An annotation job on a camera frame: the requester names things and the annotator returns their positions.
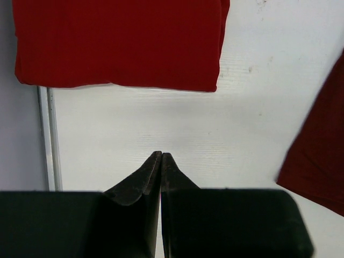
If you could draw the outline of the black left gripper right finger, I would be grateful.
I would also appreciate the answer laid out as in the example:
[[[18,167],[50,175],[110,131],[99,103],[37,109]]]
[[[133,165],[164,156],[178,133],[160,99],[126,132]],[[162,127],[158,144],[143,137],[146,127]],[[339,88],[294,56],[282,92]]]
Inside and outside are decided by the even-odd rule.
[[[161,161],[166,257],[312,257],[294,199],[278,189],[202,189],[172,155]]]

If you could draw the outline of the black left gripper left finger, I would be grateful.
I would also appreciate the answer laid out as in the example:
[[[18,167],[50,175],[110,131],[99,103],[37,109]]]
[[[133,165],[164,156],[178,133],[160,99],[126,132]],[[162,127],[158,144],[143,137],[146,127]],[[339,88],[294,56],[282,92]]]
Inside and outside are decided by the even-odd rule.
[[[1,257],[154,257],[161,158],[104,192],[1,192]]]

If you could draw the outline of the dark maroon t shirt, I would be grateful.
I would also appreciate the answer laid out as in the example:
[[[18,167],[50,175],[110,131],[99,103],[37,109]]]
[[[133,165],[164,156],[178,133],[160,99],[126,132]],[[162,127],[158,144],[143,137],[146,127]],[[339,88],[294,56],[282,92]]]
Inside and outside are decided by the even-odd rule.
[[[276,183],[343,215],[343,56],[319,91]]]

